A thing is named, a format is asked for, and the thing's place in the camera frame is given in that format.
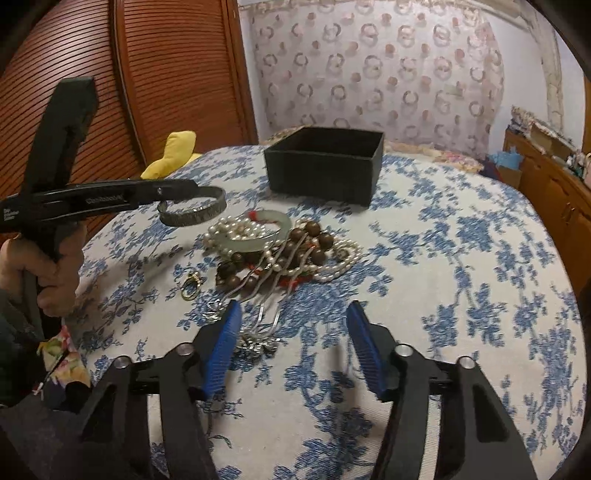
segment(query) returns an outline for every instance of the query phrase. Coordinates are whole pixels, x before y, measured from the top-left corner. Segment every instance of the blue plastic bag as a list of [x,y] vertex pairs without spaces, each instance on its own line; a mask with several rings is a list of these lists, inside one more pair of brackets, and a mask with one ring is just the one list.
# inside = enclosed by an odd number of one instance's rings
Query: blue plastic bag
[[488,156],[497,167],[519,170],[519,165],[523,161],[523,156],[517,153],[515,147],[511,147],[510,152],[497,152]]

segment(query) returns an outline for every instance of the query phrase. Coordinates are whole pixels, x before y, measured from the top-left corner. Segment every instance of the jewelry pile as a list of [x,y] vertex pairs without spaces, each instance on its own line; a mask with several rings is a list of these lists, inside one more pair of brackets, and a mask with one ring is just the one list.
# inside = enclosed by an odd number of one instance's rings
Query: jewelry pile
[[[274,223],[278,229],[266,225]],[[206,313],[208,322],[216,321],[226,306],[226,300],[240,293],[241,303],[253,299],[259,291],[262,300],[256,317],[246,322],[236,347],[237,353],[257,360],[263,354],[272,355],[280,339],[274,336],[279,327],[281,303],[291,295],[296,285],[315,280],[326,283],[349,271],[362,256],[357,242],[336,239],[322,231],[311,219],[300,219],[292,228],[290,218],[274,210],[248,212],[239,218],[221,218],[209,228],[204,238],[206,248],[222,257],[217,266],[216,284],[224,296]],[[246,270],[242,278],[238,275]],[[267,331],[262,330],[265,304],[277,287],[287,289]]]

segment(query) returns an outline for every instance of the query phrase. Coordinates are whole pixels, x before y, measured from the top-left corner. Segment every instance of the pink patterned curtain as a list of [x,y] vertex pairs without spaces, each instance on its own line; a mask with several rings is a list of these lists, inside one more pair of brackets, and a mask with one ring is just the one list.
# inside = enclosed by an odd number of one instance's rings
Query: pink patterned curtain
[[477,8],[445,1],[279,0],[249,9],[267,118],[376,129],[482,156],[503,95]]

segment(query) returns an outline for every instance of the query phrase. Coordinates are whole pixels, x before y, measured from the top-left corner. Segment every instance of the table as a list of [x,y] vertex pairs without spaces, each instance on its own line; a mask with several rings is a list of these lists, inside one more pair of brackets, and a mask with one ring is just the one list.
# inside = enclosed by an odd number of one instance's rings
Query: table
[[[385,155],[369,209],[272,194],[263,147],[221,148],[173,177],[223,186],[224,215],[276,209],[315,218],[364,247],[354,268],[290,299],[275,358],[234,362],[226,388],[202,405],[224,480],[368,479],[389,404],[368,392],[345,327],[353,299],[371,321],[423,355],[472,355],[524,438],[541,480],[580,434],[586,364],[579,312],[551,238],[528,200],[452,167]],[[156,205],[118,215],[86,246],[76,311],[68,320],[93,379],[110,361],[161,356],[191,341],[215,297],[217,259],[202,237],[215,220],[172,229]],[[206,279],[181,298],[187,272]],[[437,404],[423,476],[433,474]],[[165,468],[157,397],[154,459]]]

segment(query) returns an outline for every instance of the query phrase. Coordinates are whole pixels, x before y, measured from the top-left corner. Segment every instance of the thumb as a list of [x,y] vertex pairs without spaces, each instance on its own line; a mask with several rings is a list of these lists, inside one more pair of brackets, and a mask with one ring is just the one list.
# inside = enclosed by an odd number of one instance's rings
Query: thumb
[[10,270],[27,270],[39,278],[53,278],[57,272],[56,263],[35,243],[24,238],[4,242],[0,250],[0,262]]

